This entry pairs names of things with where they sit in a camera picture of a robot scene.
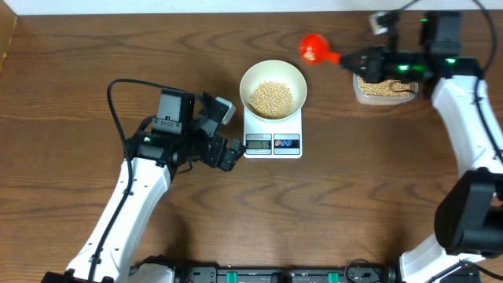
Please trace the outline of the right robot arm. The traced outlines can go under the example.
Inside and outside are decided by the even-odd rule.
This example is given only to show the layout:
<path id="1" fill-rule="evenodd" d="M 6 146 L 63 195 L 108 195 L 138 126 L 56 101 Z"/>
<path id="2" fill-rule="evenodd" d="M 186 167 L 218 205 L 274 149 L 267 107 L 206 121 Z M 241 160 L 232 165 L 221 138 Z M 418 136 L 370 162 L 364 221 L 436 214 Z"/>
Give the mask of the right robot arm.
<path id="1" fill-rule="evenodd" d="M 370 23 L 388 35 L 387 45 L 344 55 L 340 65 L 367 83 L 421 83 L 447 129 L 460 177 L 436 209 L 433 234 L 404 252 L 384 280 L 467 281 L 468 269 L 480 274 L 480 261 L 502 254 L 502 208 L 493 205 L 502 197 L 502 132 L 486 92 L 486 68 L 460 54 L 458 12 L 426 12 L 418 51 L 398 49 L 399 17 L 396 10 L 374 13 Z"/>

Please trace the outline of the red plastic measuring scoop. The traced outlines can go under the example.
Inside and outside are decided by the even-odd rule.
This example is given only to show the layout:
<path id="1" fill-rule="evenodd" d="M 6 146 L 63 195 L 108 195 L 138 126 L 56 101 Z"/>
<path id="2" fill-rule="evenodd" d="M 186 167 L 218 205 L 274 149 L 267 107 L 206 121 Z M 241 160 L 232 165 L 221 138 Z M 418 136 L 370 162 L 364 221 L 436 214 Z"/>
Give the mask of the red plastic measuring scoop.
<path id="1" fill-rule="evenodd" d="M 341 54 L 330 50 L 327 39 L 319 34 L 309 34 L 299 44 L 299 55 L 307 64 L 320 64 L 328 61 L 340 64 Z"/>

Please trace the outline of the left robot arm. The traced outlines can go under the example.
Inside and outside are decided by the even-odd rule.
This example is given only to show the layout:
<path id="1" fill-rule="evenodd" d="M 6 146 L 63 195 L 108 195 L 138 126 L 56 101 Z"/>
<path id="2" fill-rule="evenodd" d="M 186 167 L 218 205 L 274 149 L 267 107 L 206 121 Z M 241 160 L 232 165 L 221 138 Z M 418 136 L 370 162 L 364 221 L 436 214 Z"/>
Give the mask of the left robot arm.
<path id="1" fill-rule="evenodd" d="M 78 255 L 62 274 L 44 282 L 181 282 L 173 266 L 152 258 L 138 268 L 133 257 L 152 212 L 180 166 L 200 161 L 231 171 L 244 153 L 237 139 L 217 134 L 236 108 L 221 97 L 164 89 L 158 112 L 142 120 L 124 143 L 125 160 L 112 196 Z"/>

